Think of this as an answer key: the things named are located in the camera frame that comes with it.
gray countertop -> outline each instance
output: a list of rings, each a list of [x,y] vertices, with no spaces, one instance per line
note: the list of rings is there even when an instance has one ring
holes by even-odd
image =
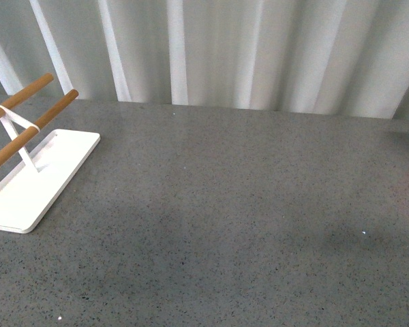
[[[54,128],[102,139],[0,232],[0,326],[409,326],[409,121],[76,100]]]

